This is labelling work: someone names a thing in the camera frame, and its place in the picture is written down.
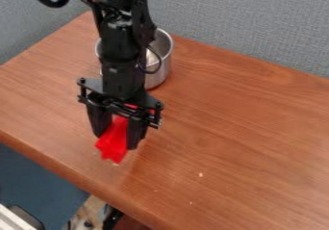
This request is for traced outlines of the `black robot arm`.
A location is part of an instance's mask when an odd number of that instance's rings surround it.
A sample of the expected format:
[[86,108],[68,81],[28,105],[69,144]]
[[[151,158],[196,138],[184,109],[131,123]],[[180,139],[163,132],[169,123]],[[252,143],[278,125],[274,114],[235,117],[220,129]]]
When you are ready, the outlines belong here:
[[[37,0],[50,8],[69,0]],[[145,90],[147,52],[156,26],[148,14],[148,0],[81,0],[90,8],[100,39],[101,77],[80,78],[78,101],[85,105],[94,136],[101,136],[117,115],[126,120],[122,140],[133,149],[148,128],[160,123],[163,104]]]

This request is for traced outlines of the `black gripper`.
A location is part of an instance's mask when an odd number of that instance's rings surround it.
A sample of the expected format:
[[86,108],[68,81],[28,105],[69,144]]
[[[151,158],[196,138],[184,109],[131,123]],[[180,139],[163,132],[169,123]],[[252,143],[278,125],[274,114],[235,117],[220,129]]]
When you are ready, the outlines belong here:
[[148,127],[157,128],[163,103],[148,94],[145,71],[139,63],[101,64],[101,77],[77,80],[78,101],[85,105],[92,133],[100,137],[112,124],[112,116],[128,119],[126,149],[137,147]]

